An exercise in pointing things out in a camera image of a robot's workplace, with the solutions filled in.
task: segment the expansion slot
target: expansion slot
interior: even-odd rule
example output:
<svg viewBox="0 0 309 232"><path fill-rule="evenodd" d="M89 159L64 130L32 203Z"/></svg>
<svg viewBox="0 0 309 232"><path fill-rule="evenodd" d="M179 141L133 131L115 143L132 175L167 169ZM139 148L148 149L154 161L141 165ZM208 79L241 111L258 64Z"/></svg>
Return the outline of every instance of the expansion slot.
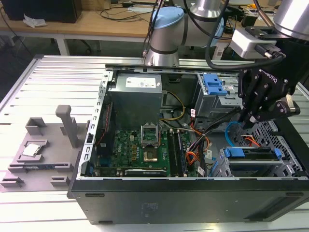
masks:
<svg viewBox="0 0 309 232"><path fill-rule="evenodd" d="M181 167L183 169L183 174L187 174L188 173L188 170L187 170L187 164L185 162L185 156L184 156L184 153L183 153L183 142L182 142L182 139L181 139L181 136L180 136L180 133L178 133L178 145L179 145L179 159L180 159L180 162L181 162Z"/></svg>
<svg viewBox="0 0 309 232"><path fill-rule="evenodd" d="M178 134L168 133L169 165L171 176L183 177L181 149Z"/></svg>
<svg viewBox="0 0 309 232"><path fill-rule="evenodd" d="M168 147L169 147L169 169L170 176L175 177L178 175L177 172L177 163L176 163L176 154L174 149L174 138L172 133L168 133Z"/></svg>

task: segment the green circuit board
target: green circuit board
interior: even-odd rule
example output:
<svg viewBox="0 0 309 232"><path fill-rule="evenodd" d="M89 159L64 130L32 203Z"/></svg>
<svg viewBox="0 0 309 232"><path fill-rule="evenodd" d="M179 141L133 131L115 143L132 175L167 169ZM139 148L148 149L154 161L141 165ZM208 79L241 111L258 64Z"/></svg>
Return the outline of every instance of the green circuit board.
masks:
<svg viewBox="0 0 309 232"><path fill-rule="evenodd" d="M153 133L145 133L144 140L155 140L156 136ZM110 166L100 167L100 159L98 159L97 171L101 176L116 176L116 169L158 169L166 171L167 177L170 177L168 132L161 131L159 138L160 145L158 147L143 148L140 130L116 131ZM183 132L181 139L185 150L190 145L190 136L187 132ZM191 168L187 175L189 177L197 176L194 168Z"/></svg>

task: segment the open computer tower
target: open computer tower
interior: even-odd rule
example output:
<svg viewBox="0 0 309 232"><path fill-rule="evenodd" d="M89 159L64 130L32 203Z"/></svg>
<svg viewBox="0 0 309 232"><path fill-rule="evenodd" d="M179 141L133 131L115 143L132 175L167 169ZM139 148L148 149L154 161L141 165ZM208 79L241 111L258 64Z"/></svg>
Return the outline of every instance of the open computer tower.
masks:
<svg viewBox="0 0 309 232"><path fill-rule="evenodd" d="M289 119L226 131L237 92L237 72L108 67L69 195L92 224L272 221L308 201L309 148Z"/></svg>

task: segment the black computer case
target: black computer case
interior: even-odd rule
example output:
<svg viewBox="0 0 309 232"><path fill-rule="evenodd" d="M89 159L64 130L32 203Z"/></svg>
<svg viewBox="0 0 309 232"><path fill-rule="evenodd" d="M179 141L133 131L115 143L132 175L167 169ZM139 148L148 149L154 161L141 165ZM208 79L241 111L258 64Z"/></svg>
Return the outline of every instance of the black computer case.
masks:
<svg viewBox="0 0 309 232"><path fill-rule="evenodd" d="M34 19L75 23L82 13L81 0L2 0L10 20Z"/></svg>

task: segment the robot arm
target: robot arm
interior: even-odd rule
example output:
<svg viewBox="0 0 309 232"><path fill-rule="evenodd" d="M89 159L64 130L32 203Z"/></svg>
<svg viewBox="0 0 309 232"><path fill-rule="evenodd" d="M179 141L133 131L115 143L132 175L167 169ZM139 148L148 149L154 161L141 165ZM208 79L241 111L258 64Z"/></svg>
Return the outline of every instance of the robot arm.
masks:
<svg viewBox="0 0 309 232"><path fill-rule="evenodd" d="M309 75L308 16L309 0L284 0L274 27L247 27L234 34L231 48L243 58L284 56L278 64L240 72L238 95L243 109L239 120L245 128L255 121L300 114L291 95L297 83Z"/></svg>
<svg viewBox="0 0 309 232"><path fill-rule="evenodd" d="M178 7L161 8L151 35L145 63L154 66L179 66L179 46L205 47L209 36L196 27L191 17L202 29L212 31L221 12L220 2L197 0L190 8L190 17Z"/></svg>
<svg viewBox="0 0 309 232"><path fill-rule="evenodd" d="M282 1L274 17L274 27L236 30L230 47L242 58L258 61L221 66L212 63L209 48L228 2L225 0L221 11L218 0L197 0L190 9L190 17L185 14L176 23L161 28L156 22L146 64L177 66L178 46L206 45L205 59L211 68L240 70L239 97L243 103L239 121L243 127L252 127L256 121L299 114L291 95L298 81L309 75L309 0ZM192 17L205 31L212 32L211 35L201 32Z"/></svg>

